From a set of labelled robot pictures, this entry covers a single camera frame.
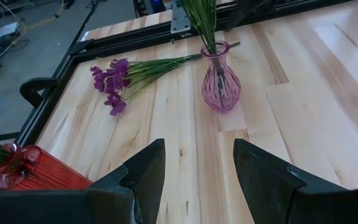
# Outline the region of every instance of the glass vase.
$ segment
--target glass vase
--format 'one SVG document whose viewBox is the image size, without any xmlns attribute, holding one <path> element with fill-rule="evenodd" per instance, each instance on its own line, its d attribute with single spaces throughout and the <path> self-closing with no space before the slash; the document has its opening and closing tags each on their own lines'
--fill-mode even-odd
<svg viewBox="0 0 358 224">
<path fill-rule="evenodd" d="M 241 84 L 233 70 L 226 64 L 230 45 L 225 41 L 216 42 L 217 54 L 209 54 L 204 46 L 201 54 L 209 62 L 202 94 L 208 106 L 220 113 L 232 110 L 240 99 Z"/>
<path fill-rule="evenodd" d="M 85 189 L 92 181 L 37 146 L 3 145 L 11 152 L 0 165 L 0 189 Z"/>
</svg>

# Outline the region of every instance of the wood plank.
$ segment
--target wood plank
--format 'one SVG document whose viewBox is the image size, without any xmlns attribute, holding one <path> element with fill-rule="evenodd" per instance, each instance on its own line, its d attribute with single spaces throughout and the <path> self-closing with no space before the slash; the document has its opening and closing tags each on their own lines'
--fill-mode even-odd
<svg viewBox="0 0 358 224">
<path fill-rule="evenodd" d="M 358 129 L 358 82 L 302 17 L 290 22 L 329 83 L 337 101 Z"/>
<path fill-rule="evenodd" d="M 143 28 L 145 24 L 146 24 L 145 16 L 141 17 L 141 18 L 134 19 L 134 25 L 132 26 L 132 30 Z"/>
<path fill-rule="evenodd" d="M 304 12 L 303 15 L 313 27 L 333 25 L 351 20 L 353 15 L 357 14 L 357 7 L 358 1 L 351 1 Z"/>
<path fill-rule="evenodd" d="M 241 44 L 229 52 L 227 64 L 241 82 L 240 104 L 249 139 L 262 149 L 290 162 L 287 150 L 267 100 L 265 89 L 275 85 L 275 75 L 251 26 L 225 32 L 229 43 Z"/>
<path fill-rule="evenodd" d="M 275 84 L 289 83 L 290 81 L 288 80 L 288 77 L 285 74 L 283 67 L 278 61 L 278 58 L 272 46 L 270 45 L 270 42 L 267 39 L 265 32 L 262 29 L 262 26 L 260 24 L 254 24 L 252 26 L 252 30 L 257 36 L 258 43 L 261 46 L 262 50 L 264 51 L 264 55 L 268 60 L 268 64 L 270 65 L 270 68 L 272 69 Z"/>
<path fill-rule="evenodd" d="M 227 211 L 227 220 L 224 223 L 251 224 L 254 223 L 254 220 L 242 193 L 234 166 L 233 142 L 236 138 L 249 140 L 247 130 L 240 129 L 218 133 Z"/>
<path fill-rule="evenodd" d="M 202 46 L 198 38 L 188 39 L 189 54 Z M 225 223 L 224 186 L 221 173 L 220 153 L 216 134 L 219 116 L 205 102 L 201 86 L 208 63 L 200 60 L 191 64 L 194 88 L 194 113 L 197 136 L 198 180 L 200 193 L 201 223 Z"/>
<path fill-rule="evenodd" d="M 358 135 L 337 103 L 318 92 L 291 83 L 266 89 L 294 165 L 356 189 Z"/>
<path fill-rule="evenodd" d="M 159 22 L 168 22 L 172 19 L 172 10 L 167 10 L 159 13 Z"/>
<path fill-rule="evenodd" d="M 156 25 L 156 24 L 160 23 L 159 19 L 160 19 L 160 14 L 159 13 L 151 14 L 151 15 L 146 16 L 145 27 Z"/>
<path fill-rule="evenodd" d="M 158 56 L 188 54 L 187 40 L 159 47 Z M 195 114 L 191 65 L 157 81 L 150 142 L 165 140 L 165 186 L 157 223 L 200 223 Z"/>
<path fill-rule="evenodd" d="M 126 32 L 128 30 L 132 30 L 132 27 L 130 26 L 131 23 L 133 24 L 133 21 L 125 21 L 125 22 L 120 22 L 120 23 L 116 24 L 109 29 L 109 32 L 107 35 L 109 35 L 109 36 L 116 35 L 116 34 L 121 34 L 123 32 Z"/>
<path fill-rule="evenodd" d="M 51 152 L 54 156 L 62 158 L 66 151 L 67 139 L 72 131 L 72 124 L 75 115 L 76 106 L 80 104 L 83 98 L 87 98 L 88 93 L 94 90 L 90 85 L 92 79 L 88 75 L 87 68 L 98 65 L 95 60 L 82 63 L 77 69 L 76 74 L 68 83 L 70 88 L 66 88 L 63 94 L 66 97 L 60 99 L 53 114 L 59 116 L 51 116 L 48 123 L 49 128 L 45 128 L 39 138 L 37 144 Z"/>
<path fill-rule="evenodd" d="M 317 27 L 315 31 L 358 82 L 358 47 L 335 26 Z"/>
<path fill-rule="evenodd" d="M 290 83 L 305 86 L 321 85 L 326 87 L 325 90 L 328 89 L 318 67 L 313 63 L 305 46 L 298 40 L 286 20 L 280 18 L 260 24 Z"/>
</svg>

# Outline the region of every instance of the wood grain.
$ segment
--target wood grain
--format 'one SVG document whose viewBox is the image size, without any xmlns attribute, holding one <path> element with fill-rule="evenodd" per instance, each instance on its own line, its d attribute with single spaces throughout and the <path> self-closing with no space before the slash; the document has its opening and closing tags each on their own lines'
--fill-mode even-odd
<svg viewBox="0 0 358 224">
<path fill-rule="evenodd" d="M 164 17 L 116 24 L 98 35 Z M 253 223 L 232 160 L 235 138 L 358 189 L 358 1 L 236 27 L 216 38 L 241 41 L 227 57 L 242 86 L 230 113 L 214 112 L 201 96 L 205 60 L 166 74 L 117 117 L 103 105 L 106 95 L 93 89 L 93 65 L 195 54 L 202 41 L 193 37 L 79 64 L 37 144 L 98 180 L 164 138 L 157 223 Z"/>
</svg>

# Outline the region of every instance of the cable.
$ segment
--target cable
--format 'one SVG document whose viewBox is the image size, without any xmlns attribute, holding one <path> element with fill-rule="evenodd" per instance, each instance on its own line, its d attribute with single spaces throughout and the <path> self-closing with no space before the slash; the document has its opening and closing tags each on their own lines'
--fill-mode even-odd
<svg viewBox="0 0 358 224">
<path fill-rule="evenodd" d="M 14 47 L 11 47 L 10 50 L 8 50 L 6 53 L 11 53 L 11 52 L 17 52 L 22 50 L 25 46 L 27 46 L 27 44 L 29 44 L 30 40 L 29 39 L 21 39 Z"/>
<path fill-rule="evenodd" d="M 23 29 L 20 31 L 20 35 L 15 40 L 13 40 L 12 43 L 0 54 L 0 57 L 2 55 L 4 55 L 13 45 L 16 45 L 18 43 L 18 41 L 24 36 L 24 34 L 27 32 L 28 29 L 36 28 L 37 26 L 40 26 L 42 24 L 46 24 L 46 23 L 48 23 L 48 22 L 50 22 L 50 21 L 52 21 L 52 20 L 54 20 L 56 18 L 59 18 L 59 15 L 62 12 L 63 7 L 64 7 L 64 0 L 61 0 L 61 1 L 62 1 L 62 4 L 60 6 L 60 9 L 57 12 L 57 14 L 55 14 L 54 17 L 52 17 L 50 19 L 47 19 L 47 20 L 44 20 L 42 22 L 38 22 L 38 23 L 33 24 L 33 25 L 29 26 L 29 27 L 26 27 L 26 25 L 24 24 L 24 21 L 22 19 L 19 19 L 4 3 L 2 3 L 0 1 L 1 6 L 4 7 L 8 12 L 10 12 L 12 14 L 12 16 L 14 16 L 15 19 L 18 21 L 18 23 L 22 24 L 22 27 L 23 27 Z"/>
</svg>

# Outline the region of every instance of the metal bracket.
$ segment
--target metal bracket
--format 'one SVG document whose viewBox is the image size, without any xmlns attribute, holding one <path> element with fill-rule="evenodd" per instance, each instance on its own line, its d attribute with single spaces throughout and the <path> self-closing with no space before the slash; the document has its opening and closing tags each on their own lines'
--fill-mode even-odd
<svg viewBox="0 0 358 224">
<path fill-rule="evenodd" d="M 94 39 L 84 40 L 77 42 L 71 49 L 69 49 L 70 55 L 78 54 L 80 52 L 86 51 L 86 47 L 94 42 Z"/>
<path fill-rule="evenodd" d="M 175 0 L 172 3 L 171 34 L 189 31 L 190 27 L 190 20 L 186 15 L 185 9 L 179 0 Z"/>
</svg>

